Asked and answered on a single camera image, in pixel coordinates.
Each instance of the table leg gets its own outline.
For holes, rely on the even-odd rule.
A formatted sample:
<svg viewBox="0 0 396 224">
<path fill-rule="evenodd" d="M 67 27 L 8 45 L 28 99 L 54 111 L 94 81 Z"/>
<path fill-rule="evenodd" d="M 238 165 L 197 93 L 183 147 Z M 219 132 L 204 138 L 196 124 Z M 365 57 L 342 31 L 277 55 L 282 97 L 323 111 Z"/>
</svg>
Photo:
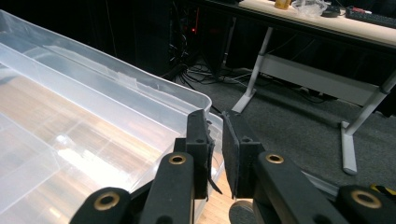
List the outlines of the table leg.
<svg viewBox="0 0 396 224">
<path fill-rule="evenodd" d="M 353 144 L 353 134 L 359 129 L 364 121 L 373 113 L 378 105 L 387 97 L 390 90 L 396 84 L 396 70 L 390 75 L 387 81 L 380 86 L 372 97 L 364 105 L 358 118 L 351 124 L 347 122 L 341 123 L 341 140 L 343 149 L 343 169 L 349 175 L 358 173 L 355 159 L 355 148 Z"/>
<path fill-rule="evenodd" d="M 257 76 L 259 75 L 259 71 L 262 68 L 262 61 L 265 51 L 268 46 L 268 42 L 270 41 L 271 34 L 273 32 L 272 27 L 268 27 L 267 33 L 265 34 L 264 41 L 262 42 L 262 48 L 260 49 L 259 55 L 257 56 L 256 63 L 254 64 L 253 72 L 251 73 L 250 81 L 247 85 L 247 91 L 244 95 L 239 99 L 236 105 L 233 107 L 233 111 L 241 113 L 245 107 L 247 106 L 250 99 L 253 97 L 256 90 L 254 90 L 254 84 L 256 82 Z"/>
</svg>

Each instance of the cup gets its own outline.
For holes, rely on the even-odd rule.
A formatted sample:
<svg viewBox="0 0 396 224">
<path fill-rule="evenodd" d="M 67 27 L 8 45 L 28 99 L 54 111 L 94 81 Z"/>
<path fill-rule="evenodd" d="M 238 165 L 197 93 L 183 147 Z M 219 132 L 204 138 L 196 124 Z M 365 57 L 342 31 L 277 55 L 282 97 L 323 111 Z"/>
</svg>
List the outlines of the cup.
<svg viewBox="0 0 396 224">
<path fill-rule="evenodd" d="M 288 9 L 291 0 L 275 0 L 275 7 L 279 9 Z"/>
</svg>

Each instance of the clear plastic bin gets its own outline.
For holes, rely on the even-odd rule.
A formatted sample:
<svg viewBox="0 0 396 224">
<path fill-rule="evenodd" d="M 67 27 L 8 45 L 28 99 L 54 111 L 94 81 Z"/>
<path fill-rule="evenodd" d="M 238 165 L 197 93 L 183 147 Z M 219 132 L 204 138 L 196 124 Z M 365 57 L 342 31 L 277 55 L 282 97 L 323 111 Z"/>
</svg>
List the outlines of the clear plastic bin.
<svg viewBox="0 0 396 224">
<path fill-rule="evenodd" d="M 134 191 L 197 109 L 219 177 L 222 120 L 207 96 L 1 10 L 0 64 L 0 222 L 67 223 L 100 188 Z"/>
</svg>

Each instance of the wooden floor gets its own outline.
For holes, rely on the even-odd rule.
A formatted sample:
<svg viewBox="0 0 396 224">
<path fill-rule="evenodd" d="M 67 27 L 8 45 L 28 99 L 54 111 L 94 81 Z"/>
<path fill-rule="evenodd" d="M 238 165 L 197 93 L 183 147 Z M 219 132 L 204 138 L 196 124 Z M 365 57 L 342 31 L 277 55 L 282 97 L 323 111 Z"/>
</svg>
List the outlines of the wooden floor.
<svg viewBox="0 0 396 224">
<path fill-rule="evenodd" d="M 230 223 L 228 219 L 228 211 L 234 200 L 231 199 L 231 191 L 227 182 L 225 172 L 223 172 L 218 181 L 218 187 L 222 191 L 222 195 L 212 191 L 209 201 L 206 203 L 204 211 L 198 219 L 199 224 L 226 224 Z"/>
</svg>

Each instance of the table top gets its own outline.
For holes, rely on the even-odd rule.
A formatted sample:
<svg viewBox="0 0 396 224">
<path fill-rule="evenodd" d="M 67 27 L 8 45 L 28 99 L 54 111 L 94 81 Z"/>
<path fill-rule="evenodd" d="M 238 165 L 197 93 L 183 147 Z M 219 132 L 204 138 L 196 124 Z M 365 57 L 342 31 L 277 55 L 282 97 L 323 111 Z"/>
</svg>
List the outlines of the table top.
<svg viewBox="0 0 396 224">
<path fill-rule="evenodd" d="M 307 18 L 297 16 L 290 6 L 288 10 L 277 9 L 269 0 L 245 0 L 239 4 L 224 0 L 180 0 L 212 11 L 255 21 L 276 29 L 295 34 L 310 35 L 365 52 L 384 56 L 396 55 L 396 29 L 354 21 L 345 17 Z"/>
<path fill-rule="evenodd" d="M 275 8 L 274 4 L 274 2 L 269 0 L 245 0 L 239 3 L 239 6 L 258 10 L 260 12 L 268 13 L 288 20 L 304 22 L 344 34 L 355 35 L 396 46 L 396 29 L 362 21 L 354 21 L 346 18 L 345 16 L 339 16 L 337 18 L 310 18 L 304 15 L 298 15 L 298 11 L 292 6 L 290 6 L 287 10 L 282 10 Z"/>
</svg>

